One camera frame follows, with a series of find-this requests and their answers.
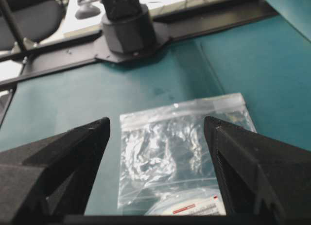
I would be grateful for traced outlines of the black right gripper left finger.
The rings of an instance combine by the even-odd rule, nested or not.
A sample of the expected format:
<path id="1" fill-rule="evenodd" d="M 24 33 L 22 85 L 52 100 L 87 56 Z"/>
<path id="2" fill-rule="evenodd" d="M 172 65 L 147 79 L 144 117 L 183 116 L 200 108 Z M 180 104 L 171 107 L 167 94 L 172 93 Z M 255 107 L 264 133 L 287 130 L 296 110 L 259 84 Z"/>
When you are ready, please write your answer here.
<path id="1" fill-rule="evenodd" d="M 60 225 L 82 216 L 109 138 L 104 117 L 1 152 L 1 224 Z"/>

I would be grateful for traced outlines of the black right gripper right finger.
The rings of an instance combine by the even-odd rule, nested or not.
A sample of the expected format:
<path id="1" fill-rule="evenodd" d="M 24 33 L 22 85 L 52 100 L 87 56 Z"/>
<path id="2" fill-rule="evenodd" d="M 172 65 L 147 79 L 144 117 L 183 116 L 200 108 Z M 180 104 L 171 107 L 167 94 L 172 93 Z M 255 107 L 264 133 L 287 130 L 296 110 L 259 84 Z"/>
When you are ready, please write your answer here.
<path id="1" fill-rule="evenodd" d="M 310 151 L 212 116 L 204 135 L 226 211 L 219 224 L 310 224 Z"/>

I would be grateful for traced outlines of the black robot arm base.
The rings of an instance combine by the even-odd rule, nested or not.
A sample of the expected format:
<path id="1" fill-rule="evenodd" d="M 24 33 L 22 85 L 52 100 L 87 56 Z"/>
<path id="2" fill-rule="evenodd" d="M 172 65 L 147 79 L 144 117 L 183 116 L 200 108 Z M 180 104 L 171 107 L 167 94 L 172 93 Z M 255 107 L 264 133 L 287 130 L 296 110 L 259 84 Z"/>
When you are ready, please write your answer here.
<path id="1" fill-rule="evenodd" d="M 122 63 L 146 58 L 172 39 L 168 25 L 154 22 L 139 0 L 101 0 L 102 36 L 93 43 L 94 58 Z"/>

